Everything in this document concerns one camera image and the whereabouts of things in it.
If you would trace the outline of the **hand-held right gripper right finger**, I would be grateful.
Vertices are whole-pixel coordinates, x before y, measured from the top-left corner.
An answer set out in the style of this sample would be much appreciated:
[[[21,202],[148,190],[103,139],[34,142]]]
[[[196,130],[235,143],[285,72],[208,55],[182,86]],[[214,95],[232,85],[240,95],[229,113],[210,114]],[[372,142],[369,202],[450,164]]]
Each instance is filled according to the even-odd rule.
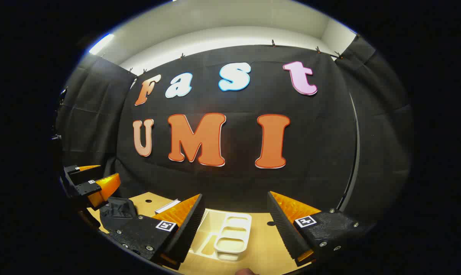
[[[324,263],[351,249],[372,230],[374,223],[337,208],[322,195],[304,201],[269,191],[268,211],[279,236],[297,266]]]

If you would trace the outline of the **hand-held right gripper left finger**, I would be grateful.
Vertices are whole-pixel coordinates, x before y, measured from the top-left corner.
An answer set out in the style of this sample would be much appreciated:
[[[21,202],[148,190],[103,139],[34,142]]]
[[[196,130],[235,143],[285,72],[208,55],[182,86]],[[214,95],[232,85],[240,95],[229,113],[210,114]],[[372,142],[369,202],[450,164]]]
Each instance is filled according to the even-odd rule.
[[[115,226],[108,235],[145,260],[178,266],[187,257],[204,211],[204,197],[198,194],[153,217],[142,215]]]

